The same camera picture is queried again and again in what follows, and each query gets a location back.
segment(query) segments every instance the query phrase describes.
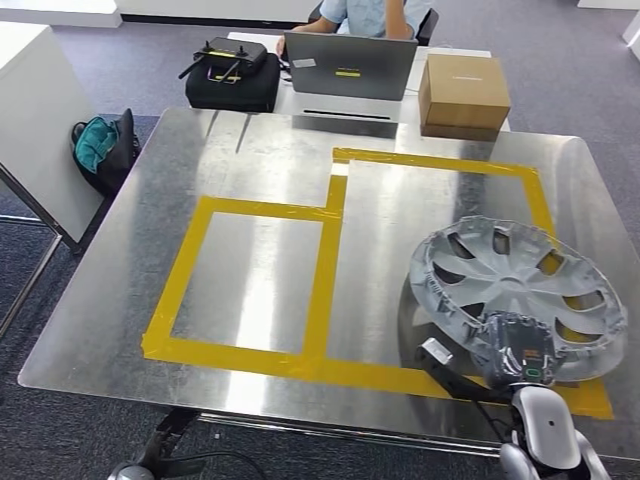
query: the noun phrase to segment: cable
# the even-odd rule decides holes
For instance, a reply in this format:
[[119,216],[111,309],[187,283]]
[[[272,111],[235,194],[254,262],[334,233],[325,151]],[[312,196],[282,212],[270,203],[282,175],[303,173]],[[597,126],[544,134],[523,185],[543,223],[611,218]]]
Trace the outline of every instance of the cable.
[[244,462],[248,463],[249,465],[254,467],[262,480],[269,480],[266,474],[263,470],[262,467],[258,465],[255,460],[248,457],[247,455],[243,455],[242,453],[238,452],[232,452],[227,450],[218,450],[216,452],[206,452],[206,453],[198,453],[196,455],[188,455],[184,457],[171,457],[172,462],[180,462],[180,461],[189,461],[189,460],[199,460],[201,458],[208,458],[208,457],[235,457],[239,460],[242,460]]
[[473,404],[474,404],[474,405],[475,405],[475,407],[476,407],[478,410],[479,410],[479,411],[480,411],[480,413],[482,413],[483,417],[485,417],[485,420],[487,420],[488,422],[489,422],[489,426],[490,426],[490,427],[491,427],[491,430],[493,430],[493,431],[494,431],[494,433],[496,435],[496,437],[497,437],[497,439],[498,439],[500,443],[505,443],[505,439],[504,439],[504,437],[503,437],[503,436],[502,436],[502,434],[501,434],[501,433],[500,433],[500,431],[499,431],[499,430],[496,427],[496,425],[494,423],[494,422],[495,422],[495,421],[498,421],[498,419],[494,419],[494,418],[491,418],[491,417],[490,417],[490,416],[489,416],[489,414],[488,414],[488,413],[487,413],[487,411],[486,411],[486,410],[485,410],[485,407],[483,407],[482,405],[480,405],[480,404],[479,404],[478,401],[476,401],[476,400],[473,400]]

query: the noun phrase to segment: metal table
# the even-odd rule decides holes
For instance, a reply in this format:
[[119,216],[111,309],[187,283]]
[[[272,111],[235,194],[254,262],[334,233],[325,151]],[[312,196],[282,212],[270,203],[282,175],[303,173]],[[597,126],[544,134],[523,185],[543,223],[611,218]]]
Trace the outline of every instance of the metal table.
[[411,368],[424,332],[411,254],[474,214],[555,225],[611,281],[629,310],[625,360],[559,391],[598,452],[640,458],[640,265],[575,137],[168,110],[19,381],[494,455],[472,405]]

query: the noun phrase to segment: cardboard box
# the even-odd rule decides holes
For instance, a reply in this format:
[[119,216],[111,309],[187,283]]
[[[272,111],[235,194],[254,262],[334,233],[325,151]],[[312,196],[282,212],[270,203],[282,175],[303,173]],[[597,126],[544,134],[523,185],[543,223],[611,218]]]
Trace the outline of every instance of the cardboard box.
[[511,102],[497,58],[434,55],[418,92],[423,135],[495,140]]

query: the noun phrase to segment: gray laptop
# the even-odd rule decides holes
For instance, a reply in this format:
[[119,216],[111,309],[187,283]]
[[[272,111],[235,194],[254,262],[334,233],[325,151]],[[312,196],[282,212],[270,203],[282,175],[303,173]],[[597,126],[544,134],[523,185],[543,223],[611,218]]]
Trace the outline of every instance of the gray laptop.
[[285,32],[294,90],[402,100],[417,48],[414,40]]

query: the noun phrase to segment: gray carpet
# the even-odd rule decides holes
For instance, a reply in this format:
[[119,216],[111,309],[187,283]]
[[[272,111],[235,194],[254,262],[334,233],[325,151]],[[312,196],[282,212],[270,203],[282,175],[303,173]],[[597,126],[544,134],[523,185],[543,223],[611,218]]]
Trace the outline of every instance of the gray carpet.
[[[437,7],[441,21],[432,44],[487,49],[501,58],[514,105],[509,117],[514,130],[586,139],[640,245],[640,62],[620,39],[632,15],[579,10],[576,3],[443,0]],[[169,106],[186,104],[183,84],[176,76],[192,51],[229,29],[125,24],[117,30],[55,31],[99,111],[131,107],[137,115],[159,115]],[[152,122],[148,119],[147,128]],[[137,118],[137,125],[143,123]],[[0,197],[2,213],[20,208],[10,196]],[[0,225],[0,309],[29,275],[35,252],[44,249],[46,233],[4,228]],[[58,249],[0,342],[2,478],[106,478],[115,464],[141,447],[162,418],[149,406],[17,385],[17,373],[78,261],[66,247]],[[180,450],[216,448],[250,454],[272,479],[500,478],[496,462],[475,457],[205,424],[189,431]],[[608,466],[614,478],[640,478],[632,463]],[[255,477],[234,461],[217,460],[202,478]]]

